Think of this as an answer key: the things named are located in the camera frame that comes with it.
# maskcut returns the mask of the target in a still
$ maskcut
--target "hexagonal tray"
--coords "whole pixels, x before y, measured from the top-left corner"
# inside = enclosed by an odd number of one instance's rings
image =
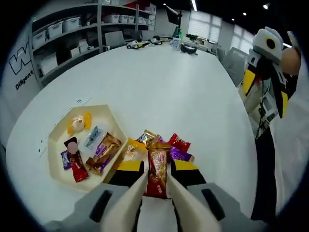
[[[80,133],[75,133],[74,136],[77,138],[77,141],[83,140],[96,125],[108,125],[108,132],[119,139],[122,142],[122,146],[110,161],[110,163],[104,168],[103,175],[98,176],[88,171],[89,177],[79,183],[76,183],[73,178],[73,173],[71,169],[64,170],[63,163],[61,158],[61,152],[66,150],[64,142],[67,141],[72,136],[67,134],[67,127],[70,123],[70,120],[78,115],[83,115],[86,112],[89,112],[92,116],[91,129],[82,131]],[[75,189],[80,189],[84,191],[90,191],[101,183],[112,165],[116,161],[117,157],[121,153],[124,145],[127,143],[127,136],[119,127],[116,119],[114,118],[108,105],[96,105],[96,106],[80,106],[72,108],[54,127],[52,132],[48,136],[48,164],[49,172],[51,177],[54,180],[57,180],[65,185],[68,185]],[[85,163],[89,158],[89,154],[81,152],[81,157]]]

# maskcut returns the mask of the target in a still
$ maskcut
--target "yellow panel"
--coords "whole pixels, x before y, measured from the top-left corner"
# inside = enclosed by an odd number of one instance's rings
[[[196,170],[198,169],[197,166],[195,166],[191,162],[186,162],[178,159],[174,159],[175,165],[176,165],[176,170],[177,171],[185,171],[185,170]]]
[[[117,171],[136,171],[138,172],[140,170],[140,160],[137,161],[124,161],[122,162],[119,167],[117,168]]]
[[[243,91],[245,92],[245,94],[248,93],[253,80],[255,78],[255,74],[253,72],[251,72],[250,70],[246,70],[245,76],[243,78]]]
[[[288,95],[284,92],[281,92],[282,94],[282,105],[283,105],[283,109],[282,109],[282,117],[285,115],[285,110],[286,110],[286,106],[288,104]]]

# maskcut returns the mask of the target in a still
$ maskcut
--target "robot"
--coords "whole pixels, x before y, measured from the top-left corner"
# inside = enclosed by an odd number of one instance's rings
[[[285,79],[280,67],[282,50],[283,39],[276,30],[269,27],[260,29],[254,37],[253,49],[249,50],[248,68],[243,80],[246,96],[256,80],[271,80],[280,118],[285,114],[288,101]]]

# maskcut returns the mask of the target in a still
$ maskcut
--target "desk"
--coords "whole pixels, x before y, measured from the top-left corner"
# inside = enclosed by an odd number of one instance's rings
[[[108,104],[124,132],[148,129],[165,140],[176,132],[206,181],[215,182],[250,216],[255,200],[254,137],[237,89],[218,59],[170,46],[120,47],[66,71],[44,88],[17,120],[6,147],[9,176],[21,200],[42,224],[63,220],[85,195],[53,179],[47,152],[35,144],[77,98]]]

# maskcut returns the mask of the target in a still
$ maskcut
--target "window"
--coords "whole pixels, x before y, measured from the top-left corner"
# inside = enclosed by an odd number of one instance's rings
[[[204,12],[191,11],[189,34],[197,35],[214,42],[219,41],[222,19]]]
[[[241,51],[249,54],[249,49],[252,48],[254,35],[240,26],[234,26],[234,34],[232,37],[231,48],[235,47],[240,49]]]

